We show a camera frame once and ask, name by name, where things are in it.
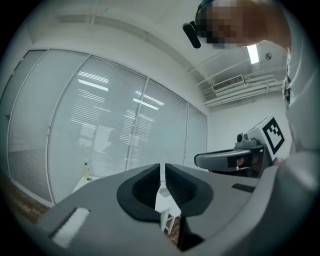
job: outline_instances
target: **floor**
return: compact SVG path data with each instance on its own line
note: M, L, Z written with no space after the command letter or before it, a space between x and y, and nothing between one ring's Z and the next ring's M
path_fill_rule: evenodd
M0 189L17 218L23 218L32 224L36 224L41 216L49 210L48 206L39 203L16 187L9 177L2 172L0 172ZM175 245L178 244L179 228L180 219L176 218L171 233L168 234L166 230L164 231L164 234L167 235Z

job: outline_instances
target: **person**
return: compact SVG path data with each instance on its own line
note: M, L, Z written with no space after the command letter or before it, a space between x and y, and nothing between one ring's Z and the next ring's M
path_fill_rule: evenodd
M236 47L270 41L287 51L282 92L292 137L290 153L319 150L319 57L299 21L274 0L203 0L204 6L205 21L201 15L200 23L205 22L206 35Z

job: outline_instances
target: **ceiling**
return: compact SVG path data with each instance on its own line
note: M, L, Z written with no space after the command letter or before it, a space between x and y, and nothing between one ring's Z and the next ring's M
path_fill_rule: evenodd
M182 30L194 19L201 0L55 0L46 10L63 22L111 26L134 34L160 48L194 76L201 91L237 75L285 67L287 54L279 46L263 41L257 45L259 63L251 64L246 47L214 49L202 44L195 49ZM283 78L285 69L278 72Z

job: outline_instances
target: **white wall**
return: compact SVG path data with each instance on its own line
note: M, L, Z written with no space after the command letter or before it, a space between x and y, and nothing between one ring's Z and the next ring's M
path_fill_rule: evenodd
M11 39L0 62L0 97L18 63L32 47L27 25L23 23Z
M205 115L209 113L195 79L165 52L132 34L102 25L87 30L83 23L61 23L33 45L33 49L47 48L89 53L124 64L150 76Z
M207 151L232 149L237 134L245 133L269 115L276 119L285 142L279 157L286 158L291 147L291 135L281 93L264 95L258 101L210 113L208 121Z

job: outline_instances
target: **air conditioner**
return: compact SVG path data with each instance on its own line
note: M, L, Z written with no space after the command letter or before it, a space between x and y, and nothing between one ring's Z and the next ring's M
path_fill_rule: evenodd
M213 85L212 89L215 93L218 93L235 86L243 85L244 83L245 83L244 77L242 76L242 74L240 74Z

